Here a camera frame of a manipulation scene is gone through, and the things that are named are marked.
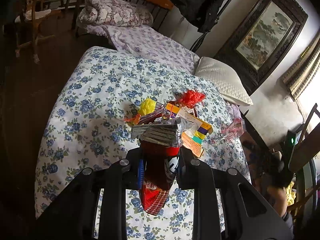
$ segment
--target landscape painting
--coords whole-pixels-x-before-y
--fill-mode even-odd
[[[258,70],[281,42],[293,21],[271,2],[236,50]]]

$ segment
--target framed painting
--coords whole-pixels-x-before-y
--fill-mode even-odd
[[[236,70],[251,95],[287,54],[307,18],[295,0],[258,0],[214,58]]]

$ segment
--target wooden floor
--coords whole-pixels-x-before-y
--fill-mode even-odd
[[[106,38],[95,35],[76,39],[74,32],[70,31],[71,19],[70,14],[66,18],[49,19],[43,23],[42,32],[45,35],[56,34],[56,37],[39,43],[39,64],[33,62],[31,48],[21,49],[20,57],[15,57],[13,35],[2,40],[6,63],[0,65],[0,161],[5,176],[0,184],[0,200],[3,206],[9,204],[19,214],[18,220],[27,221],[27,224],[35,220],[36,161],[54,103],[83,53],[92,46],[110,47]]]

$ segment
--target curtain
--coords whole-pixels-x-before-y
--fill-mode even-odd
[[[301,57],[281,77],[293,101],[316,75],[320,64],[320,29]]]

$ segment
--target red pom-pom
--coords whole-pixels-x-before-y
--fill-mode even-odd
[[[188,108],[193,108],[195,104],[201,102],[203,99],[205,99],[205,94],[188,90],[182,95],[180,103]]]

